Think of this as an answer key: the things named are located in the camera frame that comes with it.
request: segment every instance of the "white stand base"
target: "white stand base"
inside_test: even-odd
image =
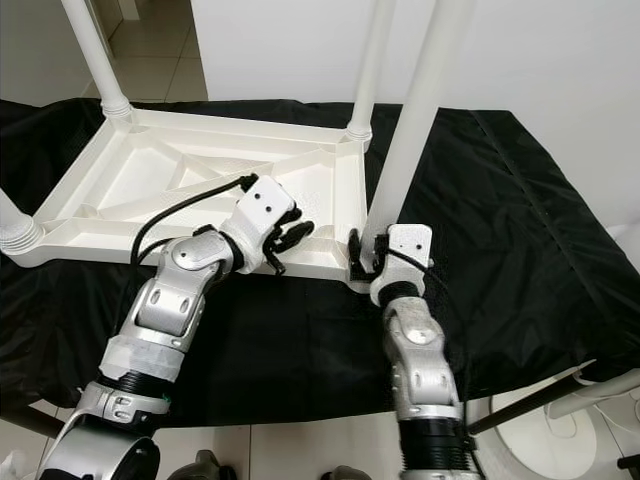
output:
[[[544,386],[546,384],[536,384],[494,396],[491,411],[500,410]],[[580,478],[596,459],[596,431],[585,410],[553,420],[548,419],[540,407],[499,425],[496,430],[520,463],[545,478]]]
[[[363,161],[363,142],[344,130],[134,110],[130,121],[104,122],[36,212],[42,240],[6,253],[24,267],[53,258],[125,263],[153,215],[255,172],[281,183],[316,226],[280,255],[287,274],[347,282],[349,231],[361,230],[367,213]],[[241,195],[235,189],[170,216],[145,245],[219,226]],[[156,262],[157,253],[145,263]]]

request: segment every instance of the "white tile floor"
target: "white tile floor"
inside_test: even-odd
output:
[[[133,102],[207,100],[189,0],[150,0],[141,20],[123,21],[110,39],[113,68]],[[99,97],[95,84],[85,97]]]
[[[598,453],[593,467],[579,480],[631,479],[627,472],[617,470],[615,461],[622,452],[640,452],[635,402],[625,396],[602,402],[600,408],[614,422],[636,433],[608,425],[600,412],[588,410],[597,433]],[[35,406],[62,420],[71,413],[46,402]],[[486,415],[488,409],[488,400],[472,402],[470,419]],[[236,469],[241,480],[316,480],[340,464],[360,468],[373,480],[396,480],[402,467],[392,413],[309,423],[167,429],[160,430],[154,439],[162,454],[159,480],[191,463],[200,449],[212,450],[221,463]],[[514,460],[495,430],[482,433],[477,440],[478,456],[490,480],[543,480]],[[34,472],[50,445],[51,440],[41,435],[0,421],[0,461],[11,450],[20,449],[27,454],[25,473]]]

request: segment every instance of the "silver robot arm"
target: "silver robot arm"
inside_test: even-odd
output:
[[[207,288],[233,271],[251,273],[264,259],[284,272],[276,253],[313,230],[272,178],[257,179],[217,231],[171,240],[154,278],[140,289],[119,333],[109,340],[98,378],[85,388],[37,478],[155,479],[160,462],[151,436],[169,412],[170,392],[189,351]]]
[[[431,316],[424,272],[431,229],[392,225],[376,240],[379,275],[371,300],[383,308],[385,350],[405,471],[402,480],[477,480],[455,379],[444,357],[445,337]]]

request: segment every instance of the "black tablecloth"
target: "black tablecloth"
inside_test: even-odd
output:
[[[347,104],[202,102],[142,108],[342,128]],[[377,106],[371,200],[400,112]],[[2,187],[33,213],[103,121],[94,100],[2,102]],[[640,365],[640,276],[540,144],[509,112],[441,109],[400,216],[434,231],[450,299],[427,298],[470,397],[531,384],[589,359],[610,378]],[[71,407],[97,373],[126,267],[2,257],[3,408]],[[330,281],[233,276],[207,296],[171,424],[304,421],[390,408],[380,312]]]

